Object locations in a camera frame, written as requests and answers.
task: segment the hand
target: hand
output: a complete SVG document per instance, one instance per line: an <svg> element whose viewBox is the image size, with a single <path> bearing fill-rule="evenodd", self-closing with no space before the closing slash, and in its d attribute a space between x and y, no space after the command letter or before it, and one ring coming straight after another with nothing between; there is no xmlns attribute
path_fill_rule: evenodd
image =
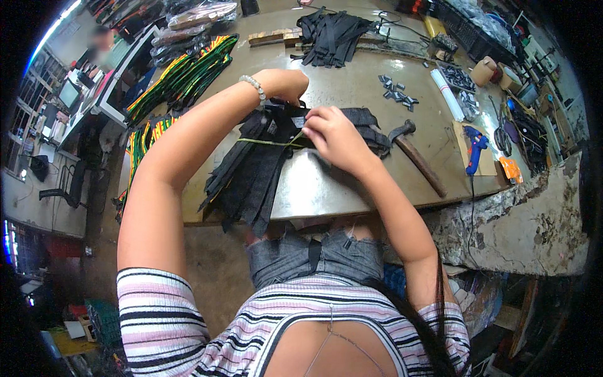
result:
<svg viewBox="0 0 603 377"><path fill-rule="evenodd" d="M375 164L380 163L356 127L335 106L310 110L301 130L321 156L358 179L370 174Z"/></svg>
<svg viewBox="0 0 603 377"><path fill-rule="evenodd" d="M310 82L299 69L264 69L253 78L264 89L266 98L279 97L294 106L300 105L299 99Z"/></svg>

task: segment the wooden hammer handle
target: wooden hammer handle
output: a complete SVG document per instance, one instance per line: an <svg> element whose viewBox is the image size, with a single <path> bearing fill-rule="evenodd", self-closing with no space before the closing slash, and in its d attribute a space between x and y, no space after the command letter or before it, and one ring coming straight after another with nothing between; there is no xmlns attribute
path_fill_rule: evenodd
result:
<svg viewBox="0 0 603 377"><path fill-rule="evenodd" d="M414 162L419 171L423 173L429 184L434 188L435 192L438 193L440 198L445 197L448 194L448 190L444 185L442 185L438 175L431 169L431 166L429 166L427 161L425 161L417 149L412 146L410 141L406 140L404 136L400 135L394 139L394 142L404 151L404 153L406 153L408 158Z"/></svg>

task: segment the computer monitor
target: computer monitor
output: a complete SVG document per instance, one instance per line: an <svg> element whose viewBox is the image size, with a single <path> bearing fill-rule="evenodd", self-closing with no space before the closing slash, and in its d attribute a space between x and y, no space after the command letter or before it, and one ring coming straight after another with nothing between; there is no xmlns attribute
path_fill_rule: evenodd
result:
<svg viewBox="0 0 603 377"><path fill-rule="evenodd" d="M66 79L58 97L63 101L65 106L67 106L69 111L71 111L75 103L80 99L80 89L76 87L70 79Z"/></svg>

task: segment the long black hair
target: long black hair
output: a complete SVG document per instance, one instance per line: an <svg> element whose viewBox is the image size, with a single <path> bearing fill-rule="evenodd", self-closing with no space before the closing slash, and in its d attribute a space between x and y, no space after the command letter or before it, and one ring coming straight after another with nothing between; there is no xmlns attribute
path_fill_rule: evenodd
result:
<svg viewBox="0 0 603 377"><path fill-rule="evenodd" d="M438 320L437 333L423 320L415 308L408 302L406 297L400 297L396 292L389 289L381 280L368 279L363 281L362 284L381 292L392 304L394 304L398 312L412 323L417 330L418 337L421 339L421 343L425 349L425 354L427 354L436 376L464 376L470 365L469 360L467 360L463 370L460 373L457 373L452 364L452 360L450 360L450 355L446 350L446 333L444 331L444 275L439 253L437 268L437 283L435 286L435 303Z"/></svg>

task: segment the bare arm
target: bare arm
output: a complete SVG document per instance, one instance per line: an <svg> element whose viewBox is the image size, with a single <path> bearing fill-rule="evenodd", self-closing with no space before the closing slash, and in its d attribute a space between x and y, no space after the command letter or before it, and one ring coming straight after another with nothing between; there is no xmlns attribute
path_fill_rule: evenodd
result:
<svg viewBox="0 0 603 377"><path fill-rule="evenodd" d="M267 98L293 103L308 86L301 71L270 69L253 77ZM236 83L188 111L149 149L124 209L118 270L148 267L186 278L182 190L226 134L258 104L251 84Z"/></svg>
<svg viewBox="0 0 603 377"><path fill-rule="evenodd" d="M353 174L367 188L384 222L391 245L404 263L406 292L420 309L435 302L438 252L423 219L367 147L354 125L336 107L312 109L304 132L320 154ZM454 302L444 276L444 299Z"/></svg>

